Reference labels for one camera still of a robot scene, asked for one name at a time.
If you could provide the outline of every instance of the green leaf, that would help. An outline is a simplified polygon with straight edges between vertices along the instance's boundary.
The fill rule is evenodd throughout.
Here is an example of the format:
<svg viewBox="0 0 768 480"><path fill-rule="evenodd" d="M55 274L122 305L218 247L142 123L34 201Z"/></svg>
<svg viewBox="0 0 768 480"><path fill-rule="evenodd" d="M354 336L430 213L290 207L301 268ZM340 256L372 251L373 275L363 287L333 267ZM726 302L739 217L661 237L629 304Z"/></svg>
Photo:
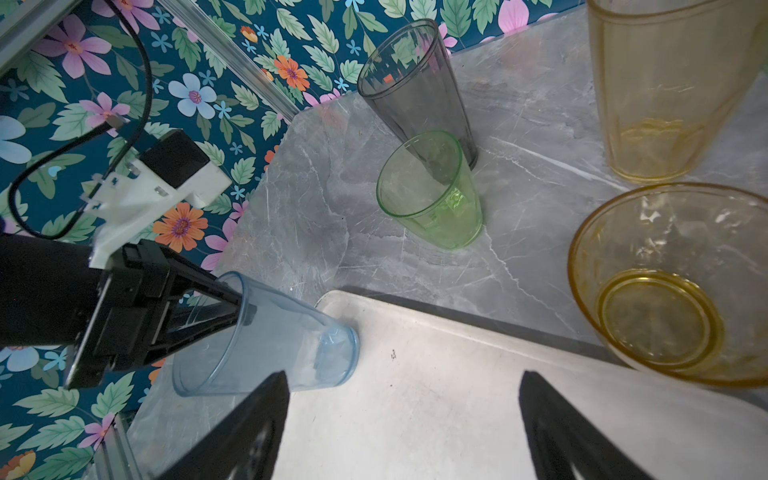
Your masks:
<svg viewBox="0 0 768 480"><path fill-rule="evenodd" d="M264 140L273 136L280 129L281 120L277 117L277 114L273 111L268 111L261 118L261 128L264 132Z"/></svg>
<svg viewBox="0 0 768 480"><path fill-rule="evenodd" d="M214 23L221 28L221 30L227 34L229 38L235 38L235 33L237 32L237 27L234 23L229 23L226 20L224 20L221 17L211 17L211 20L214 21Z"/></svg>
<svg viewBox="0 0 768 480"><path fill-rule="evenodd" d="M114 56L118 60L118 73L123 75L125 79L128 80L128 84L131 85L131 88L138 90L139 78L136 68L128 63L128 60L122 58L117 52L115 52Z"/></svg>
<svg viewBox="0 0 768 480"><path fill-rule="evenodd" d="M265 0L245 0L245 12L248 15L261 15L264 11Z"/></svg>
<svg viewBox="0 0 768 480"><path fill-rule="evenodd" d="M323 21L327 22L331 18L333 13L333 0L319 0L320 6L323 8Z"/></svg>
<svg viewBox="0 0 768 480"><path fill-rule="evenodd" d="M219 0L208 0L210 2L210 5L214 7L214 10L216 11L216 15L221 16L221 2Z"/></svg>
<svg viewBox="0 0 768 480"><path fill-rule="evenodd" d="M71 140L90 131L89 126L85 124L85 119L91 114L85 111L79 103L66 105L64 110L58 112L57 115L58 118L53 120L53 124L59 127L53 132L51 140Z"/></svg>
<svg viewBox="0 0 768 480"><path fill-rule="evenodd" d="M331 73L336 70L336 64L333 63L333 59L325 53L321 48L314 45L304 45L304 50L310 54L310 58L314 61L318 67Z"/></svg>
<svg viewBox="0 0 768 480"><path fill-rule="evenodd" d="M469 0L443 0L440 15L448 27L448 35L461 38L469 30Z"/></svg>
<svg viewBox="0 0 768 480"><path fill-rule="evenodd" d="M176 50L179 52L179 58L187 63L190 71L194 71L197 63L200 61L200 46L192 42L187 36L187 31L182 27L176 27L171 38L174 40Z"/></svg>
<svg viewBox="0 0 768 480"><path fill-rule="evenodd" d="M249 88L238 85L231 81L232 90L235 92L235 98L240 101L250 111L256 110L259 107L259 97L254 94Z"/></svg>
<svg viewBox="0 0 768 480"><path fill-rule="evenodd" d="M325 91L333 90L333 82L330 77L324 74L318 67L302 65L301 68L304 69L306 74L310 77L310 80L314 81L318 87Z"/></svg>
<svg viewBox="0 0 768 480"><path fill-rule="evenodd" d="M14 427L12 423L0 425L0 450L8 448L11 442L24 435L31 427L32 425Z"/></svg>
<svg viewBox="0 0 768 480"><path fill-rule="evenodd" d="M133 378L134 373L131 372L122 376L117 382L107 385L104 392L96 396L96 403L91 406L91 413L103 419L109 413L118 413L124 409L134 389L131 385Z"/></svg>
<svg viewBox="0 0 768 480"><path fill-rule="evenodd" d="M406 0L379 0L379 4L390 18L400 18L406 14Z"/></svg>
<svg viewBox="0 0 768 480"><path fill-rule="evenodd" d="M197 114L197 127L200 128L203 139L208 140L210 138L210 120L203 118L203 115Z"/></svg>
<svg viewBox="0 0 768 480"><path fill-rule="evenodd" d="M26 128L43 128L51 123L49 118L56 111L56 104L51 102L42 104L37 108L25 108L17 117L17 120Z"/></svg>
<svg viewBox="0 0 768 480"><path fill-rule="evenodd" d="M56 220L53 220L52 222L49 220L46 222L40 231L44 235L55 235L61 232L64 227L67 226L69 220L71 220L73 216L74 212L70 212L66 217L64 215L59 215L56 217ZM76 243L86 240L88 238L88 234L96 230L96 227L94 227L95 221L96 217L89 214L84 214L78 219L78 221L74 222L72 230L69 230L66 235L59 239L59 241L66 243Z"/></svg>
<svg viewBox="0 0 768 480"><path fill-rule="evenodd" d="M69 420L59 419L53 425L46 425L38 430L39 433L28 438L16 450L34 449L39 451L52 449L73 442L85 431L85 422L73 415Z"/></svg>
<svg viewBox="0 0 768 480"><path fill-rule="evenodd" d="M29 87L61 103L67 103L67 98L61 89L64 82L61 74L53 68L53 64L46 57L36 51L28 51L15 65L16 75L21 81L26 81Z"/></svg>
<svg viewBox="0 0 768 480"><path fill-rule="evenodd" d="M294 17L293 14L288 12L285 8L277 9L277 22L280 23L280 26L285 28L288 33L299 40L312 40L312 37L304 31L304 26L301 25L299 19Z"/></svg>
<svg viewBox="0 0 768 480"><path fill-rule="evenodd" d="M384 26L384 24L376 20L376 17L373 16L373 13L358 12L357 16L360 17L362 26L364 26L365 28L368 28L370 31L380 31L382 33L387 32L387 29Z"/></svg>
<svg viewBox="0 0 768 480"><path fill-rule="evenodd" d="M29 409L29 415L58 417L78 406L79 400L80 392L76 389L64 390L59 387L58 390L45 389L37 395L24 397L14 405Z"/></svg>
<svg viewBox="0 0 768 480"><path fill-rule="evenodd" d="M339 51L339 41L336 40L336 36L333 34L333 30L328 28L325 22L321 22L312 15L307 15L312 22L312 32L317 37L317 41L320 45L326 49L329 53L336 53Z"/></svg>
<svg viewBox="0 0 768 480"><path fill-rule="evenodd" d="M341 18L344 21L344 36L347 40L352 38L352 34L357 30L357 17L355 16L355 9L347 7L344 11L344 16Z"/></svg>
<svg viewBox="0 0 768 480"><path fill-rule="evenodd" d="M270 35L270 45L272 45L272 53L274 53L275 58L279 56L283 56L285 58L290 58L290 50L288 50L288 42L283 40L283 34L280 33L279 28L275 28L275 32Z"/></svg>
<svg viewBox="0 0 768 480"><path fill-rule="evenodd" d="M437 10L435 9L435 0L410 0L411 5L411 18L414 20L420 20L422 18L431 18L435 20L437 18Z"/></svg>
<svg viewBox="0 0 768 480"><path fill-rule="evenodd" d="M196 141L195 144L210 158L217 167L224 164L224 151L214 144Z"/></svg>
<svg viewBox="0 0 768 480"><path fill-rule="evenodd" d="M88 30L99 38L108 41L112 48L136 48L136 42L130 35L126 35L119 28L110 25L89 25Z"/></svg>
<svg viewBox="0 0 768 480"><path fill-rule="evenodd" d="M227 7L227 10L230 11L230 13L232 14L232 16L234 18L237 18L238 20L242 20L243 22L246 22L247 24L253 23L250 18L248 18L247 16L243 15L243 13L240 11L240 9L237 6L232 5L229 2L224 2L224 6Z"/></svg>
<svg viewBox="0 0 768 480"><path fill-rule="evenodd" d="M224 141L226 141L227 144L231 144L232 132L234 130L232 128L232 124L226 118L219 120L219 131L224 134Z"/></svg>
<svg viewBox="0 0 768 480"><path fill-rule="evenodd" d="M357 60L347 60L339 65L339 71L341 76L344 77L349 83L356 84L357 78L362 70L362 65Z"/></svg>
<svg viewBox="0 0 768 480"><path fill-rule="evenodd" d="M245 185L250 182L253 173L256 172L256 168L253 166L255 161L256 157L241 158L230 171L232 180L238 185Z"/></svg>
<svg viewBox="0 0 768 480"><path fill-rule="evenodd" d="M243 141L243 145L248 147L248 150L250 150L252 154L256 153L256 144L253 142L253 137L241 130L240 139Z"/></svg>
<svg viewBox="0 0 768 480"><path fill-rule="evenodd" d="M27 475L29 480L56 480L72 475L82 470L94 456L91 447L73 449L64 447L60 453L47 457L44 465L40 465Z"/></svg>
<svg viewBox="0 0 768 480"><path fill-rule="evenodd" d="M230 200L230 196L226 193L221 194L210 205L203 207L203 210L216 215L228 214L232 210L232 200Z"/></svg>

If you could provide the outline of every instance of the pink flower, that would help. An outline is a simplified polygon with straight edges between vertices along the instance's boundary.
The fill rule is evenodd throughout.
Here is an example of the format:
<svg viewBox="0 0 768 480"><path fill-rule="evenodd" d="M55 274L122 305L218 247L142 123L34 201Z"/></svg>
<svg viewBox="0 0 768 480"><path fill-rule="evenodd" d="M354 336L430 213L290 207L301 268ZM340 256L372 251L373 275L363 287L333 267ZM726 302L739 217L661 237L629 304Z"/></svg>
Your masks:
<svg viewBox="0 0 768 480"><path fill-rule="evenodd" d="M77 15L67 16L62 24L64 30L56 25L48 32L48 36L54 40L43 38L32 50L52 58L67 54L61 65L72 78L80 78L85 73L83 61L96 73L112 74L107 62L94 55L94 53L107 53L112 49L112 45L99 37L83 40L85 25Z"/></svg>
<svg viewBox="0 0 768 480"><path fill-rule="evenodd" d="M131 111L131 107L126 104L117 104L112 108L112 99L104 92L101 92L96 99L98 100L98 104L95 104L90 100L80 100L80 105L83 106L85 111L90 111L92 114L95 114L85 119L85 124L91 128L103 124L107 121L108 117L128 115L128 112ZM117 137L118 135L118 132L115 129L111 129L107 131L107 133L113 137Z"/></svg>
<svg viewBox="0 0 768 480"><path fill-rule="evenodd" d="M212 253L211 255L203 258L203 262L200 264L201 267L203 267L205 270L213 270L216 268L216 266L219 264L219 260L221 260L220 252L224 252L224 249L227 248L227 244L230 242L230 240L232 240L232 235L234 235L236 228L237 223L235 223L235 220L227 218L227 220L224 222L224 226L221 228L221 230L224 232L224 236L227 238L226 240L219 237L218 235L208 235L205 237L205 244L214 250L219 250L219 253Z"/></svg>
<svg viewBox="0 0 768 480"><path fill-rule="evenodd" d="M114 413L108 413L104 419L101 420L101 425L97 423L89 423L85 426L85 433L91 433L91 435L85 437L82 442L78 443L79 449L84 449L89 445L94 446L94 450L101 445L104 441L104 436L107 435L110 425L114 421Z"/></svg>
<svg viewBox="0 0 768 480"><path fill-rule="evenodd" d="M498 11L498 26L505 33L522 30L528 24L528 7L523 0L504 0Z"/></svg>
<svg viewBox="0 0 768 480"><path fill-rule="evenodd" d="M140 21L141 24L150 30L160 30L160 26L157 24L157 20L141 8L150 8L154 5L154 0L108 0L113 2L120 9L120 13L123 14L128 23L131 24L131 28L136 33L139 32L139 24L136 21ZM114 12L107 5L104 0L94 0L91 4L91 10L98 13L102 17L111 18L114 17ZM125 25L122 25L123 30L127 31Z"/></svg>
<svg viewBox="0 0 768 480"><path fill-rule="evenodd" d="M232 204L232 208L235 209L235 211L230 214L230 218L232 220L237 220L243 216L245 209L248 208L248 200L245 200L242 206L240 204Z"/></svg>

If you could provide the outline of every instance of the gray marble surface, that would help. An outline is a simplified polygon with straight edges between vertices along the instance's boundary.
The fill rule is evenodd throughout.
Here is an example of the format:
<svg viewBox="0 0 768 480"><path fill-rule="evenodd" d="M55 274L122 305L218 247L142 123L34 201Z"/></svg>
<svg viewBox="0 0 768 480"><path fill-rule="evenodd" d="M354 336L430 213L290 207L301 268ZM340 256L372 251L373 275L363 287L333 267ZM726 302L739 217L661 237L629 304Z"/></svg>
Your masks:
<svg viewBox="0 0 768 480"><path fill-rule="evenodd" d="M591 211L634 185L604 160L585 10L463 51L452 64L480 150L485 228L470 247L439 250L379 209L376 178L399 142L351 94L296 116L218 273L239 270L308 303L333 289L397 296L501 331L541 333L556 346L598 344L568 286L568 247ZM766 92L761 74L684 180L768 194ZM181 399L169 370L130 431L152 472L238 401Z"/></svg>

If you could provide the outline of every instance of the blue flower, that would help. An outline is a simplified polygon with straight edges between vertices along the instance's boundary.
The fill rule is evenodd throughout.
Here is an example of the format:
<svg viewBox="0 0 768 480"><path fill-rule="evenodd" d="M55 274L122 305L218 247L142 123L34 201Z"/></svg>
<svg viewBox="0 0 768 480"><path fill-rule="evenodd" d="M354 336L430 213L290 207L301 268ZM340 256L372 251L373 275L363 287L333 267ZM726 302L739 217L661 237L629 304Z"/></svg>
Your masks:
<svg viewBox="0 0 768 480"><path fill-rule="evenodd" d="M230 195L235 197L235 200L239 200L241 198L245 198L245 189L244 188L238 188L237 185L233 187L234 191L230 192Z"/></svg>
<svg viewBox="0 0 768 480"><path fill-rule="evenodd" d="M344 2L344 5L346 5L347 8L349 8L350 6L354 5L355 6L355 12L359 12L360 9L357 8L357 5L362 5L365 2L366 2L366 0L346 0Z"/></svg>
<svg viewBox="0 0 768 480"><path fill-rule="evenodd" d="M346 91L347 88L349 88L349 85L344 82L344 78L339 77L339 80L334 80L336 82L336 86L339 87L339 90Z"/></svg>
<svg viewBox="0 0 768 480"><path fill-rule="evenodd" d="M200 79L203 81L204 85L210 85L211 87L214 86L214 81L216 80L216 77L210 76L210 70L206 70L205 73L202 71L197 72L198 75L200 75Z"/></svg>
<svg viewBox="0 0 768 480"><path fill-rule="evenodd" d="M53 361L46 363L45 366L43 366L43 370L48 371L55 367L58 367L59 370L63 370L67 366L67 349L68 348L69 348L68 346L64 347L61 353L46 352L45 358Z"/></svg>
<svg viewBox="0 0 768 480"><path fill-rule="evenodd" d="M214 108L219 111L219 118L230 117L232 107L227 107L227 104L224 102L224 100L221 101L221 105L214 104Z"/></svg>
<svg viewBox="0 0 768 480"><path fill-rule="evenodd" d="M159 94L160 90L165 90L165 87L160 84L159 78L155 78L154 81L152 82L152 90L154 90L155 94Z"/></svg>
<svg viewBox="0 0 768 480"><path fill-rule="evenodd" d="M346 47L349 49L350 54L360 55L360 47L355 45L354 40L351 40L348 44L346 44Z"/></svg>
<svg viewBox="0 0 768 480"><path fill-rule="evenodd" d="M244 40L241 45L245 47L248 53L256 53L256 45L251 45L248 40Z"/></svg>
<svg viewBox="0 0 768 480"><path fill-rule="evenodd" d="M254 27L256 27L256 35L259 35L260 37L267 38L270 36L270 34L266 33L264 31L264 27L260 27L259 25L253 24Z"/></svg>
<svg viewBox="0 0 768 480"><path fill-rule="evenodd" d="M152 32L152 38L156 40L152 42L152 46L155 48L160 47L163 53L167 52L169 48L173 47L173 45L168 43L168 35L164 33L162 37L159 37L155 32Z"/></svg>
<svg viewBox="0 0 768 480"><path fill-rule="evenodd" d="M9 97L11 97L11 101L17 101L19 97L24 98L25 100L29 100L29 95L24 93L24 90L29 90L29 87L26 85L16 85L16 80L13 78L8 79L8 87L5 85L0 85L0 91L7 91L11 94Z"/></svg>
<svg viewBox="0 0 768 480"><path fill-rule="evenodd" d="M162 25L163 23L167 23L170 25L170 13L163 12L162 8L155 7L154 13L152 14L153 17L157 19L157 23Z"/></svg>

